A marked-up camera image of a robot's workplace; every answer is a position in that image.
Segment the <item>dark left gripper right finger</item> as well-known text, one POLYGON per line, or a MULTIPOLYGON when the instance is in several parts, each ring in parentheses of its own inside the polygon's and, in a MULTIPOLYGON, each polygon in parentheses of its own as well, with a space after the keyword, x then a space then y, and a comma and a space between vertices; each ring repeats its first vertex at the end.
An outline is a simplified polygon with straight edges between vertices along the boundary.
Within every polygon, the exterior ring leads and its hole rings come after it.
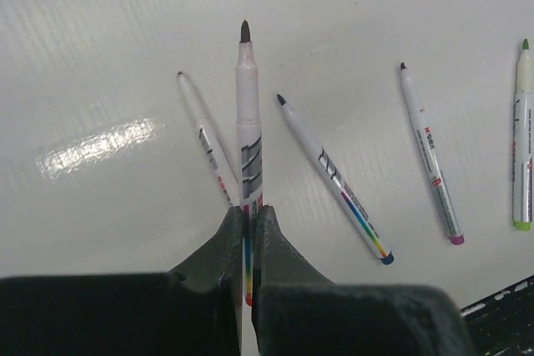
POLYGON ((262 355, 473 355, 458 309, 438 288, 333 283, 262 209, 254 233, 252 322, 262 355))

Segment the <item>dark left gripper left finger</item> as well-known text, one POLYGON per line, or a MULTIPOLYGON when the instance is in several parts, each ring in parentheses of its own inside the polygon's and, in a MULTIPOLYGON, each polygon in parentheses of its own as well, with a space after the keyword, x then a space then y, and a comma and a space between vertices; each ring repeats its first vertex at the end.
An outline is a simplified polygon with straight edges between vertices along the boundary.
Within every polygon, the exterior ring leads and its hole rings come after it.
POLYGON ((4 355, 238 355, 243 214, 167 272, 1 282, 4 355))

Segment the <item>yellow-ended white marker pen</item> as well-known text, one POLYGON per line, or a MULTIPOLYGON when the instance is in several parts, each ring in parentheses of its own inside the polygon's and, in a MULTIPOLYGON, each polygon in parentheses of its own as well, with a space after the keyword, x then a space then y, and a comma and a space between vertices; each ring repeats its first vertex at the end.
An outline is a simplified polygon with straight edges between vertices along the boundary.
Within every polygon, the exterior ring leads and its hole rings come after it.
POLYGON ((203 149, 214 180, 228 208, 239 205, 237 178, 230 162, 217 124, 212 119, 201 91, 184 71, 178 71, 176 82, 183 102, 184 112, 193 124, 196 138, 203 149))

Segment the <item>red-ended white marker pen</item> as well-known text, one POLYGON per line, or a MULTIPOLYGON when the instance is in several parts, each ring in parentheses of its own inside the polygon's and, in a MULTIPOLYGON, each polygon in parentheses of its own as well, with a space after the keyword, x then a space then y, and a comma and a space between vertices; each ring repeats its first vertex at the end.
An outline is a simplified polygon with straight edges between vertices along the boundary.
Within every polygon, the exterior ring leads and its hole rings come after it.
POLYGON ((244 214, 244 299, 252 306, 254 230, 263 207, 263 165, 259 71, 247 21, 240 28, 235 84, 239 206, 244 214))

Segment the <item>blue-ended white marker pen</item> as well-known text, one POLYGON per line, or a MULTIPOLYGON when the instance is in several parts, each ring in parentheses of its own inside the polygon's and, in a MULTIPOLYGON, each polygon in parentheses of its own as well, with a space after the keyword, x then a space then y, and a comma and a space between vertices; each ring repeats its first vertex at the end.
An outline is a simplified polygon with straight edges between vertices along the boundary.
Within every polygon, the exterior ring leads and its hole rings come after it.
POLYGON ((395 258, 390 247, 370 222, 369 215, 355 196, 350 185, 342 177, 320 141, 306 125, 303 118, 279 93, 276 94, 282 117, 299 143, 305 156, 319 174, 332 197, 340 205, 345 216, 359 233, 368 249, 384 265, 390 265, 395 258))

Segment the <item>purple-ended white marker pen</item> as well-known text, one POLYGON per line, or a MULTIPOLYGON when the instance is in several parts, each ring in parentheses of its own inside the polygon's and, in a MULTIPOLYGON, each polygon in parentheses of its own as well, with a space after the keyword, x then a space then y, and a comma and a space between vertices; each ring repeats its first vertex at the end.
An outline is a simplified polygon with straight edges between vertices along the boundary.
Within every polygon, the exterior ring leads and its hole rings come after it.
POLYGON ((453 245, 462 245, 465 242, 464 232, 458 223, 446 180, 438 161, 431 125, 427 121, 426 110, 417 97, 410 70, 404 62, 400 63, 400 87, 445 236, 453 245))

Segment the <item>green-ended white marker pen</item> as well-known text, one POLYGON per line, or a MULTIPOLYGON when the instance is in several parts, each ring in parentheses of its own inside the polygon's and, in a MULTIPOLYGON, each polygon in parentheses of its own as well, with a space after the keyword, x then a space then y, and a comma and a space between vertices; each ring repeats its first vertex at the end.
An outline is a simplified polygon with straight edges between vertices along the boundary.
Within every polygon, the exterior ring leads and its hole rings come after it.
POLYGON ((512 222, 529 231, 533 222, 533 61, 525 38, 516 65, 513 103, 512 222))

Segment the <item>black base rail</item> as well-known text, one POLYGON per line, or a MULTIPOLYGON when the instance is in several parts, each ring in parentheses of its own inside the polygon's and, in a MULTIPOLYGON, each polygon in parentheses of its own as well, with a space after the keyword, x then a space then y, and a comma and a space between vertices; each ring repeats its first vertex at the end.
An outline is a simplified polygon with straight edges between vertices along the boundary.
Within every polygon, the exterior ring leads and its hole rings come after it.
POLYGON ((533 277, 461 310, 479 355, 533 354, 533 277))

